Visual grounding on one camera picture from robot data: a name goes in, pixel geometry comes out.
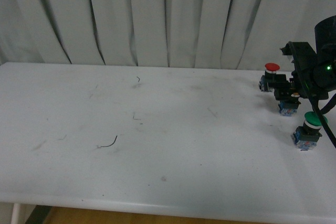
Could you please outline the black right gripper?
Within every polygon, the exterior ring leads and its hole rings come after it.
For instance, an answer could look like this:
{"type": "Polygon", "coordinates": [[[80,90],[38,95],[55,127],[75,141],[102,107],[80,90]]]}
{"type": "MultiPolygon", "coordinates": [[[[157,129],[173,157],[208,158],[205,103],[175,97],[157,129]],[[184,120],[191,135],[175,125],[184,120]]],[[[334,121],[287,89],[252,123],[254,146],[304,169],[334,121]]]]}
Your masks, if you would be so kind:
{"type": "Polygon", "coordinates": [[[278,74],[274,84],[274,95],[277,101],[299,93],[304,99],[317,99],[319,87],[313,77],[313,70],[317,66],[317,54],[307,42],[288,42],[280,49],[284,56],[291,58],[294,70],[291,77],[278,74]]]}

